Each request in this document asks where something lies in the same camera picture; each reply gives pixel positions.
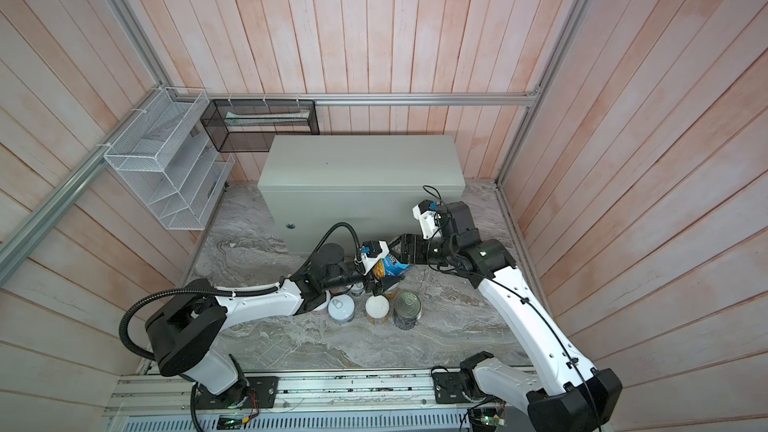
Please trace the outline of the blue soup can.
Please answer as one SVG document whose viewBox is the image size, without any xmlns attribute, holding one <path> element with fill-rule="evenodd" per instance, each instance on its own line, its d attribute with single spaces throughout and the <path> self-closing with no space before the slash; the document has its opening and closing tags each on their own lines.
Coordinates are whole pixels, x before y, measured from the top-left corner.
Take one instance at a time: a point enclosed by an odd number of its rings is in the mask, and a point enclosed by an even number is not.
<svg viewBox="0 0 768 432">
<path fill-rule="evenodd" d="M 387 254 L 374 264 L 372 273 L 377 279 L 382 280 L 385 277 L 400 277 L 409 269 L 409 265 L 401 263 L 392 254 Z"/>
</svg>

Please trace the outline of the dark tomato can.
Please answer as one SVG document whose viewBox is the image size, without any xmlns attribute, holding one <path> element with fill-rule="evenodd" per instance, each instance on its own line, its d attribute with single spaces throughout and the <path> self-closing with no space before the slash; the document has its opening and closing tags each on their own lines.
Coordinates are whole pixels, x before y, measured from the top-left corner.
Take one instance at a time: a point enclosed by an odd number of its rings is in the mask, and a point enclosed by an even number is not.
<svg viewBox="0 0 768 432">
<path fill-rule="evenodd" d="M 402 330 L 413 329 L 422 314 L 420 298 L 413 292 L 400 292 L 393 302 L 395 325 Z"/>
</svg>

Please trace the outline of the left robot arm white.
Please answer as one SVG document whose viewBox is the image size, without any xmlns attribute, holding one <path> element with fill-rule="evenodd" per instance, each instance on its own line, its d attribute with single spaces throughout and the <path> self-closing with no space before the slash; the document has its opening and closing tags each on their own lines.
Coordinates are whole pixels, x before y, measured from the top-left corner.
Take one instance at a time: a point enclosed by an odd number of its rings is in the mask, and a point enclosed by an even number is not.
<svg viewBox="0 0 768 432">
<path fill-rule="evenodd" d="M 212 350 L 221 332 L 269 317 L 309 313 L 331 299 L 337 287 L 367 281 L 377 259 L 364 247 L 352 261 L 340 245 L 328 243 L 288 278 L 268 286 L 215 288 L 206 279 L 168 293 L 170 299 L 145 325 L 160 374 L 186 376 L 220 395 L 241 380 L 230 358 Z"/>
</svg>

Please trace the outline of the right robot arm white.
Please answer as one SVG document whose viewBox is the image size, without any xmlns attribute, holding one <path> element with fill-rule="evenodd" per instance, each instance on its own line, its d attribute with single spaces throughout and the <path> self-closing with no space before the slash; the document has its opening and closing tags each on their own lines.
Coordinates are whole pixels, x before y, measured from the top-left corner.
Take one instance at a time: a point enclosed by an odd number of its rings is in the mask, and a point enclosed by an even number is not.
<svg viewBox="0 0 768 432">
<path fill-rule="evenodd" d="M 504 319 L 535 371 L 532 374 L 479 352 L 460 365 L 470 399 L 496 398 L 524 412 L 537 431 L 597 431 L 617 405 L 622 383 L 598 369 L 555 324 L 529 288 L 507 248 L 497 240 L 425 239 L 404 234 L 382 246 L 396 264 L 431 266 L 464 278 Z"/>
</svg>

